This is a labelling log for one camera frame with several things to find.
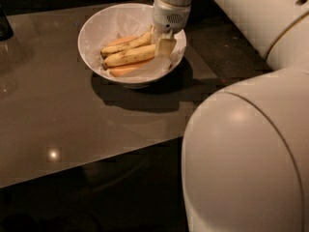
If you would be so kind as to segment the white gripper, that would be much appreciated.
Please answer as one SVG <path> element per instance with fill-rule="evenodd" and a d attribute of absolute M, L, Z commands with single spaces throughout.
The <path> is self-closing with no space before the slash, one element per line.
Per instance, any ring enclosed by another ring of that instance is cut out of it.
<path fill-rule="evenodd" d="M 154 0 L 154 26 L 151 32 L 152 44 L 155 44 L 155 56 L 170 57 L 177 43 L 174 34 L 185 27 L 190 9 L 191 6 L 175 6 L 162 0 Z"/>

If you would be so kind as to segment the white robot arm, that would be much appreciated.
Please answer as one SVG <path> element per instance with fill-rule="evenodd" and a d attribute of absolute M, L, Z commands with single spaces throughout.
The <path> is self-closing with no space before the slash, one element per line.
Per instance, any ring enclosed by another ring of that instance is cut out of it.
<path fill-rule="evenodd" d="M 309 0 L 214 0 L 271 71 L 203 101 L 183 136 L 189 232 L 309 232 Z M 154 20 L 191 0 L 154 0 Z"/>

